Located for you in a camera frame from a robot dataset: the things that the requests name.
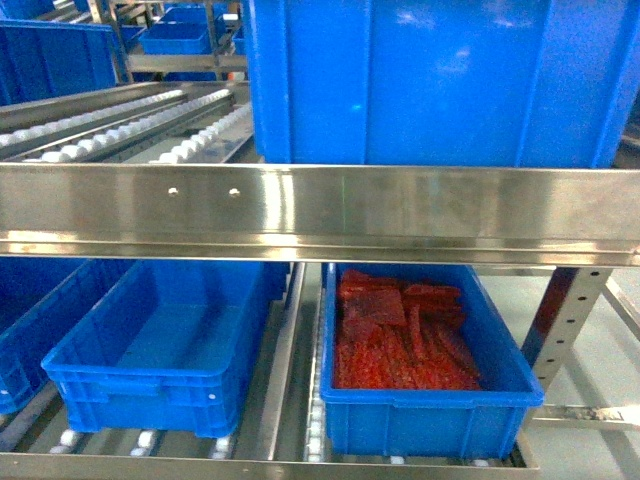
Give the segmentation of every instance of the shelf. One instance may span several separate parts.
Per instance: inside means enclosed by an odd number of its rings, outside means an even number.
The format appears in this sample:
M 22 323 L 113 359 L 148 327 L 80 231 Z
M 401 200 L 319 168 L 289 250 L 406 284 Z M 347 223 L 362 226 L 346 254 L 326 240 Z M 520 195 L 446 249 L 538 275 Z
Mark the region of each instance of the shelf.
M 5 255 L 640 265 L 640 171 L 2 164 L 0 185 Z
M 244 55 L 146 55 L 130 54 L 132 72 L 237 72 L 247 70 Z
M 331 452 L 328 441 L 322 453 L 312 458 L 309 426 L 319 400 L 314 382 L 324 314 L 318 294 L 320 269 L 307 268 L 294 269 L 286 304 L 272 306 L 242 423 L 236 435 L 223 440 L 229 448 L 187 432 L 107 429 L 76 434 L 66 455 L 46 453 L 59 445 L 66 428 L 66 412 L 49 385 L 21 417 L 9 419 L 4 430 L 0 426 L 0 449 L 14 447 L 12 453 L 0 453 L 0 471 L 16 480 L 524 480 L 538 476 L 539 467 L 524 435 L 508 459 L 478 464 L 447 458 L 342 456 Z M 141 443 L 147 447 L 144 451 L 137 450 Z M 131 457 L 134 450 L 147 458 Z

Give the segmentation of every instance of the metal support bar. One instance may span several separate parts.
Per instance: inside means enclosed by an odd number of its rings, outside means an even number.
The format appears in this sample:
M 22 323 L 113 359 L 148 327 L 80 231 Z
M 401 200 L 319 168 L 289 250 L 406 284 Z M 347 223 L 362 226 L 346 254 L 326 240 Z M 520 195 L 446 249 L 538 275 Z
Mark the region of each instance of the metal support bar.
M 537 427 L 640 431 L 640 406 L 544 405 L 536 410 L 532 422 Z
M 204 2 L 204 9 L 207 15 L 207 29 L 209 30 L 209 43 L 211 44 L 211 54 L 213 55 L 213 61 L 218 66 L 217 51 L 218 51 L 218 37 L 216 36 L 216 17 L 213 11 L 213 0 L 206 0 Z
M 7 427 L 0 432 L 0 452 L 11 452 L 16 448 L 22 437 L 29 431 L 35 421 L 47 409 L 58 390 L 53 383 L 48 383 L 29 404 L 15 416 Z
M 122 40 L 122 32 L 120 31 L 120 25 L 118 24 L 118 17 L 116 13 L 116 5 L 109 2 L 107 5 L 107 11 L 103 8 L 102 0 L 87 0 L 89 3 L 89 11 L 91 12 L 91 18 L 94 23 L 100 23 L 104 25 L 111 25 L 113 31 L 116 34 L 117 45 L 114 45 L 116 51 L 113 52 L 113 64 L 116 69 L 120 83 L 133 82 L 133 76 L 126 66 L 127 51 Z
M 542 298 L 522 351 L 549 387 L 603 291 L 609 268 L 558 268 Z
M 146 55 L 130 54 L 132 72 L 240 72 L 247 70 L 243 55 Z
M 306 263 L 296 263 L 289 281 L 284 321 L 276 342 L 273 365 L 269 376 L 269 387 L 264 401 L 260 430 L 258 431 L 256 449 L 256 458 L 258 460 L 275 459 L 282 409 L 284 408 L 284 400 L 289 388 L 289 377 L 291 376 L 295 353 L 294 347 L 306 269 Z
M 307 404 L 307 431 L 303 460 L 305 462 L 325 461 L 325 407 L 320 398 L 320 371 L 322 364 L 322 339 L 324 335 L 324 291 L 320 288 L 313 323 L 313 350 L 311 352 L 311 373 L 309 381 L 309 401 Z
M 602 293 L 625 325 L 629 327 L 633 336 L 640 341 L 640 312 L 618 283 L 613 278 L 609 278 Z

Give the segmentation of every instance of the red meat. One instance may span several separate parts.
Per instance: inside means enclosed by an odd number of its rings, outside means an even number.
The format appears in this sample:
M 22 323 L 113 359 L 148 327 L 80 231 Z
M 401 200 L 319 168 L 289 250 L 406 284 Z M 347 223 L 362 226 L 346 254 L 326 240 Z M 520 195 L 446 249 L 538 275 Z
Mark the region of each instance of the red meat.
M 344 339 L 338 340 L 334 355 L 335 388 L 351 388 L 352 379 L 349 368 L 351 365 L 351 345 Z
M 414 283 L 409 285 L 402 292 L 406 296 L 418 296 L 418 297 L 433 297 L 433 298 L 445 298 L 456 300 L 460 298 L 462 293 L 459 288 L 426 285 L 424 283 Z
M 433 322 L 431 324 L 431 331 L 438 343 L 442 345 L 460 368 L 467 372 L 472 378 L 480 377 L 480 372 L 476 367 L 473 356 L 460 334 L 442 322 Z
M 344 302 L 345 319 L 358 318 L 378 325 L 407 324 L 398 289 L 363 292 Z
M 409 332 L 411 334 L 411 345 L 413 355 L 417 361 L 423 362 L 427 359 L 427 349 L 420 333 L 420 307 L 414 305 L 409 312 Z
M 390 372 L 393 375 L 393 384 L 396 389 L 415 390 L 414 371 L 409 355 L 402 344 L 402 340 L 396 334 L 393 327 L 383 327 L 385 342 L 384 353 L 389 362 Z

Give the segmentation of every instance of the metal shelving unit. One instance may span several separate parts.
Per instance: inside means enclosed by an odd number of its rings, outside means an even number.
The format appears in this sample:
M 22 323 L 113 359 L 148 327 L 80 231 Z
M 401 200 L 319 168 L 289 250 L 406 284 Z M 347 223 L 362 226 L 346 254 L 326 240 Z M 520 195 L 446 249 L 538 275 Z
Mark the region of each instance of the metal shelving unit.
M 159 2 L 158 0 L 109 0 L 108 9 L 103 8 L 100 0 L 89 0 L 93 21 L 111 25 L 120 39 L 122 38 L 118 22 L 120 13 L 116 5 L 121 5 L 121 9 L 149 9 L 153 4 L 165 3 L 197 3 L 205 5 L 212 53 L 204 55 L 147 55 L 138 48 L 127 55 L 127 76 L 129 79 L 131 79 L 132 72 L 215 72 L 219 76 L 222 73 L 247 70 L 246 56 L 229 55 L 229 45 L 233 32 L 223 35 L 219 42 L 216 41 L 213 0 L 187 0 L 186 2 L 181 2 L 180 0 L 169 0 L 168 2 Z M 120 43 L 122 51 L 124 51 L 122 41 Z
M 15 130 L 34 116 L 45 122 L 176 88 L 192 99 L 223 87 L 237 103 L 247 101 L 246 84 L 142 84 L 109 95 L 0 109 L 0 124 L 10 115 L 4 128 Z M 203 120 L 194 112 L 180 125 L 159 129 L 141 148 L 194 130 L 189 121 Z M 49 148 L 45 140 L 43 150 Z M 640 266 L 640 220 L 628 209 L 628 199 L 640 195 L 638 170 L 245 164 L 255 159 L 247 149 L 238 149 L 224 164 L 122 163 L 132 143 L 123 140 L 113 147 L 112 158 L 99 163 L 0 162 L 0 254 L 296 262 L 286 304 L 274 307 L 243 423 L 237 436 L 217 442 L 177 432 L 78 435 L 64 432 L 64 410 L 48 387 L 17 416 L 0 419 L 0 475 L 96 480 L 538 475 L 523 433 L 505 461 L 333 455 L 324 441 L 317 389 L 322 290 L 317 275 L 306 275 L 315 268 L 309 262 L 471 263 L 484 274 L 550 276 L 523 347 L 545 388 L 601 293 L 640 337 L 640 315 L 610 278 L 614 267 Z M 303 300 L 309 296 L 305 289 L 315 301 Z M 627 414 L 622 408 L 546 406 L 530 421 L 638 429 Z M 47 429 L 58 432 L 60 441 L 43 444 L 39 433 Z M 181 446 L 181 453 L 167 444 Z M 51 449 L 64 454 L 47 453 Z

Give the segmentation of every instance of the empty blue crate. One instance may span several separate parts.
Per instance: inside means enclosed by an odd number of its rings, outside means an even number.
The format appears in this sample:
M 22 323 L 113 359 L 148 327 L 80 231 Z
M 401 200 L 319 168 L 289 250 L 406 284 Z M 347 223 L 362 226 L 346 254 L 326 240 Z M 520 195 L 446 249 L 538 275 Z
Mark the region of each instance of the empty blue crate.
M 211 53 L 207 26 L 198 23 L 156 23 L 140 35 L 144 53 L 199 55 Z
M 24 407 L 48 381 L 40 362 L 131 262 L 0 259 L 0 413 Z
M 607 168 L 640 84 L 637 0 L 244 12 L 256 148 L 272 163 Z
M 29 20 L 54 9 L 53 0 L 0 0 L 0 19 Z
M 336 290 L 349 268 L 409 281 L 429 279 L 462 291 L 466 321 L 461 334 L 480 370 L 482 391 L 349 390 L 333 388 Z M 330 264 L 321 396 L 327 436 L 335 452 L 505 458 L 527 410 L 540 406 L 543 390 L 482 288 L 465 266 Z
M 70 427 L 230 434 L 276 278 L 257 262 L 136 263 L 43 361 Z
M 246 55 L 246 48 L 244 45 L 244 28 L 239 28 L 232 37 L 233 44 L 236 46 L 237 55 Z
M 115 45 L 108 25 L 0 20 L 0 105 L 114 87 Z

